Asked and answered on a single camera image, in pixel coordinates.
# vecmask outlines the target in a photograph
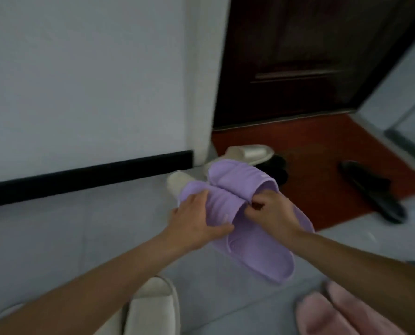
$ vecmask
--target baseboard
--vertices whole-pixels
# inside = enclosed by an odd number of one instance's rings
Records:
[[[0,205],[192,168],[193,151],[136,158],[0,182]]]
[[[395,129],[388,129],[384,132],[384,135],[415,158],[415,143],[404,136],[402,133],[398,132]]]

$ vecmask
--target left hand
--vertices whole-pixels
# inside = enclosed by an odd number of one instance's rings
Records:
[[[172,209],[169,225],[163,231],[172,245],[183,247],[185,251],[192,251],[234,230],[234,226],[230,223],[217,227],[206,224],[208,193],[208,190],[204,190],[190,195],[178,208]]]

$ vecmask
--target black slipper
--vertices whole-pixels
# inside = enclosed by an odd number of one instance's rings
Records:
[[[286,166],[287,162],[285,159],[282,156],[276,154],[274,154],[268,161],[255,165],[256,168],[260,169],[264,173],[270,175],[274,180],[276,180],[279,187],[285,184],[289,178],[289,175],[285,170]]]
[[[356,161],[343,161],[339,168],[386,220],[392,223],[406,221],[405,208],[389,191],[391,180],[372,173]]]

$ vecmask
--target purple slipper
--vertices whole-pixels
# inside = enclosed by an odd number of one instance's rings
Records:
[[[208,170],[207,179],[212,186],[225,189],[248,203],[251,203],[255,194],[265,189],[280,192],[276,180],[272,177],[253,166],[235,160],[224,159],[213,163]],[[296,206],[293,209],[300,226],[305,231],[314,232],[310,219]]]
[[[212,242],[214,247],[272,282],[281,284],[286,281],[294,272],[293,254],[245,217],[247,203],[244,199],[194,180],[182,189],[178,202],[205,189],[209,190],[206,223],[213,226],[223,223],[234,225],[231,234]]]

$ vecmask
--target brown wooden door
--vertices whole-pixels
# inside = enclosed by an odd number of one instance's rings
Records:
[[[415,0],[232,0],[214,127],[333,111],[415,18]]]

